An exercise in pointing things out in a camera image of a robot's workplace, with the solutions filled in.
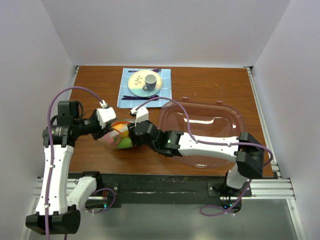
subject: blue placemat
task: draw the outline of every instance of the blue placemat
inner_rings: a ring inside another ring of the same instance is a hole
[[[126,96],[134,96],[130,90],[128,89],[128,80],[134,72],[128,72],[129,70],[152,70],[154,68],[124,68],[122,71],[119,95],[118,95],[118,102],[117,107],[120,109],[132,109],[135,106],[138,106],[144,103],[146,100],[121,100],[123,95]],[[161,69],[158,74],[162,78],[162,88],[157,93],[159,97],[167,97],[172,98],[172,91],[171,91],[171,69]],[[164,104],[166,104],[167,100],[156,100],[148,102],[145,106],[147,108],[161,108]]]

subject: wooden tabletop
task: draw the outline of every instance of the wooden tabletop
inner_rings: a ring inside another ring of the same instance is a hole
[[[209,104],[222,100],[224,104],[238,109],[244,118],[246,131],[260,143],[265,144],[248,72],[245,68],[170,68],[173,99],[190,97],[192,101]],[[123,66],[81,66],[74,85],[94,91],[115,109],[118,119],[128,119],[130,118],[129,109],[117,108],[122,70]],[[80,101],[85,112],[99,107],[96,98],[81,90],[73,90],[70,99]],[[149,120],[157,124],[159,112],[160,108],[150,108]],[[224,176],[231,168],[232,163],[212,168],[194,167],[159,155],[146,146],[111,150],[87,135],[80,137],[76,142],[69,171]],[[264,168],[263,174],[273,176],[270,165]]]

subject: white wall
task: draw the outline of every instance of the white wall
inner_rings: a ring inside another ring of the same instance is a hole
[[[309,240],[320,237],[320,1],[292,0],[254,65],[284,177],[292,179]]]
[[[290,0],[42,0],[77,65],[252,66]]]
[[[73,65],[40,0],[0,1],[0,239],[17,240],[37,176],[50,100]]]

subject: clear plastic lid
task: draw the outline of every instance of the clear plastic lid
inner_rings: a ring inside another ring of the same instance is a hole
[[[178,101],[189,115],[193,135],[226,138],[239,136],[245,132],[245,124],[241,114],[233,107],[224,105],[222,101],[214,104],[193,102],[188,97]],[[158,125],[163,131],[182,131],[187,133],[187,118],[182,109],[175,103],[166,103],[160,111]],[[182,156],[176,160],[199,168],[220,167],[231,162],[208,156]]]

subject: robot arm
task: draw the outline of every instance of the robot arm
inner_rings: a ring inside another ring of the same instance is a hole
[[[89,118],[79,114],[79,102],[60,101],[56,125],[52,125],[54,163],[50,164],[51,150],[48,128],[43,133],[45,154],[44,177],[36,214],[26,218],[26,226],[39,234],[45,232],[45,208],[49,210],[50,234],[74,234],[80,225],[80,209],[85,206],[89,196],[95,190],[103,188],[99,172],[84,172],[73,191],[67,197],[67,180],[70,160],[78,137],[91,134],[94,140],[112,130],[111,123],[117,119],[112,107],[97,108]],[[53,168],[48,192],[48,206],[45,195],[48,189],[49,169]]]
[[[234,137],[194,136],[197,140],[227,145],[208,145],[194,141],[188,133],[181,131],[162,131],[148,121],[148,110],[143,106],[133,108],[130,114],[135,123],[128,126],[133,145],[145,144],[155,152],[166,157],[208,156],[236,163],[226,173],[224,187],[240,189],[248,179],[263,177],[264,151],[254,146],[230,145],[229,143],[260,143],[249,133],[242,132]]]

